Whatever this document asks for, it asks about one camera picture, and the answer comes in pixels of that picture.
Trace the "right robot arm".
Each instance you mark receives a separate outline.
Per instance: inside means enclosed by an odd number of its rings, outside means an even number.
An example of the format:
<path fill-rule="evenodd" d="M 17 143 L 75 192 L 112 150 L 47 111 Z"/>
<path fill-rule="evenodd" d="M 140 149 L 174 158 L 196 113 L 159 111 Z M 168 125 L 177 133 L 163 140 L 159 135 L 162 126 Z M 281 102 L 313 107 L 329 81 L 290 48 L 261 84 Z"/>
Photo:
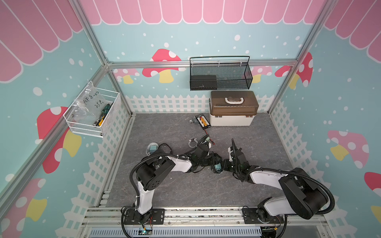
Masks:
<path fill-rule="evenodd" d="M 279 215 L 298 215 L 310 219 L 324 215 L 335 207 L 331 191 L 302 168 L 290 171 L 251 166 L 241 148 L 235 144 L 228 148 L 229 159 L 222 168 L 230 171 L 241 182 L 263 184 L 283 191 L 281 197 L 268 197 L 254 210 L 258 221 L 270 223 Z"/>

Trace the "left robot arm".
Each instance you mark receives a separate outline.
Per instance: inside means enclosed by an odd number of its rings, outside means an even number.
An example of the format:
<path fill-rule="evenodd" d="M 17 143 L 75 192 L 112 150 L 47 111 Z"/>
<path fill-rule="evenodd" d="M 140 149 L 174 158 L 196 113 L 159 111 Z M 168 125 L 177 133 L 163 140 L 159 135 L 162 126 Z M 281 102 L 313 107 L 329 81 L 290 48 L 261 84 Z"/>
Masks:
<path fill-rule="evenodd" d="M 163 146 L 144 157 L 130 173 L 130 182 L 137 196 L 135 210 L 143 215 L 152 209 L 154 190 L 171 172 L 197 173 L 198 168 L 217 166 L 221 172 L 222 157 L 210 151 L 209 145 L 200 144 L 185 154 L 166 153 Z"/>

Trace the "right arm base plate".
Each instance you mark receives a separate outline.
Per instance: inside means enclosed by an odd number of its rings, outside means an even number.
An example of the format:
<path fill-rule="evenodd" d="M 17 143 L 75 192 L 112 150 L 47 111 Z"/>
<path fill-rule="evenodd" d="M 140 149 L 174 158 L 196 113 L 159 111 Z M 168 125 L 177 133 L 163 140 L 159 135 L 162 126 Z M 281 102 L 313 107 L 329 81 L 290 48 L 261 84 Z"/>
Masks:
<path fill-rule="evenodd" d="M 242 214 L 245 224 L 275 224 L 281 225 L 284 223 L 282 216 L 271 216 L 264 209 L 243 206 Z"/>

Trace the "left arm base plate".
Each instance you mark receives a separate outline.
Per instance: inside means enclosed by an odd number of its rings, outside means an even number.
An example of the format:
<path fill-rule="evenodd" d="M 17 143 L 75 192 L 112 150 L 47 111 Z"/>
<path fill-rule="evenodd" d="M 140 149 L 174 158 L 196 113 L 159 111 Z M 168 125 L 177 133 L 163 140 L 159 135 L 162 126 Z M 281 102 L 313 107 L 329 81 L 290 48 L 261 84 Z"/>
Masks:
<path fill-rule="evenodd" d="M 163 225 L 165 209 L 150 209 L 145 214 L 140 214 L 137 210 L 124 207 L 122 211 L 122 223 L 124 225 Z"/>

